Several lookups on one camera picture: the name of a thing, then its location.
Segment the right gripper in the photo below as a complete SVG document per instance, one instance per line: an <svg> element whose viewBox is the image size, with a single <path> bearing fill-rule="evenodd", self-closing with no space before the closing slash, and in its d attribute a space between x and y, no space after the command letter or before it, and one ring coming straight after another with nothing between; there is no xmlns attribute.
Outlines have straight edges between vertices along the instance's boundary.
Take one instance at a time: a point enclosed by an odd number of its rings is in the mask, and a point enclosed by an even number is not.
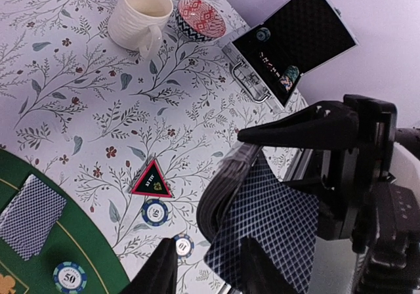
<svg viewBox="0 0 420 294"><path fill-rule="evenodd" d="M352 241L355 293L419 289L419 205L390 170L401 135L396 118L390 102L347 94L238 133L258 146L324 151L318 235Z"/></svg>

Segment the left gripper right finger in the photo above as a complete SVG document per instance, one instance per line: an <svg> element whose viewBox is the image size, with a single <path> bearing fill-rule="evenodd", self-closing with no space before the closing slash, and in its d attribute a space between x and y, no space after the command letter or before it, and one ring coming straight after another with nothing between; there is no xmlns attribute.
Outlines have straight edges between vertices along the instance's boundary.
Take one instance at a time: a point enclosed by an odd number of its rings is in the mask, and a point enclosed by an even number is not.
<svg viewBox="0 0 420 294"><path fill-rule="evenodd" d="M248 294L296 294L255 238L241 239L241 292Z"/></svg>

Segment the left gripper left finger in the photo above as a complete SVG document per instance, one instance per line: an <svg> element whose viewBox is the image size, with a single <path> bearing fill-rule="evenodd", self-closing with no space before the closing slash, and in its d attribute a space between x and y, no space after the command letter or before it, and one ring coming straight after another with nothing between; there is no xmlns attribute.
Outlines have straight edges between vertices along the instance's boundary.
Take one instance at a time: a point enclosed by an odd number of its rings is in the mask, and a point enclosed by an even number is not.
<svg viewBox="0 0 420 294"><path fill-rule="evenodd" d="M178 255L176 241L163 238L124 293L174 294L177 292Z"/></svg>

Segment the black white poker chip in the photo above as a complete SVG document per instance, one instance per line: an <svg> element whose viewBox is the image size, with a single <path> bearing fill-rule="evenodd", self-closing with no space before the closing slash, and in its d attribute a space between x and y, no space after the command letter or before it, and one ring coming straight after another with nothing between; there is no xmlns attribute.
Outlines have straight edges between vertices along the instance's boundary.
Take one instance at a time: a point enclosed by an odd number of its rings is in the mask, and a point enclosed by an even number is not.
<svg viewBox="0 0 420 294"><path fill-rule="evenodd" d="M161 226L167 222L169 210L160 199L148 199L141 208L144 222L149 226Z"/></svg>

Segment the blue playing card deck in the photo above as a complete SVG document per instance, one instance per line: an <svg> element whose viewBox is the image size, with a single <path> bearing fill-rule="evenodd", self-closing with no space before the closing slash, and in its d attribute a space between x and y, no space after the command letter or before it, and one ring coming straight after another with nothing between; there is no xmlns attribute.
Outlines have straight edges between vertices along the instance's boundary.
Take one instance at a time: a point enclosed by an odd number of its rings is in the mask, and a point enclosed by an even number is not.
<svg viewBox="0 0 420 294"><path fill-rule="evenodd" d="M238 291L243 239L252 238L296 293L307 293L314 262L319 199L280 182L261 147L237 142L221 160L198 207L197 222L211 242L206 265Z"/></svg>

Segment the green white chip stack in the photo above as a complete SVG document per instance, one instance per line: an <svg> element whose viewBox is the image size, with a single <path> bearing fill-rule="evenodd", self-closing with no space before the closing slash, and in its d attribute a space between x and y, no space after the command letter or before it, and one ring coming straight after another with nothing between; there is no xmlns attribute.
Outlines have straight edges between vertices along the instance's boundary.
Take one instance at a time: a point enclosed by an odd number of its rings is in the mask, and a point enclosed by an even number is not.
<svg viewBox="0 0 420 294"><path fill-rule="evenodd" d="M53 281L57 290L66 294L78 294L85 290L87 274L77 263L65 261L53 271Z"/></svg>

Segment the black red triangular chip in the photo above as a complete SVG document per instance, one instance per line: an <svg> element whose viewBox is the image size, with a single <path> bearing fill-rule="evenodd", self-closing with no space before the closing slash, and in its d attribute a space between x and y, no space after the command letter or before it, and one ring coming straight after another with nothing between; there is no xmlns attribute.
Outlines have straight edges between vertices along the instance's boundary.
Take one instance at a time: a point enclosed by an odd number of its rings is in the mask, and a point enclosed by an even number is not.
<svg viewBox="0 0 420 294"><path fill-rule="evenodd" d="M158 198L172 198L157 159L153 159L140 174L130 191L131 194L152 196Z"/></svg>

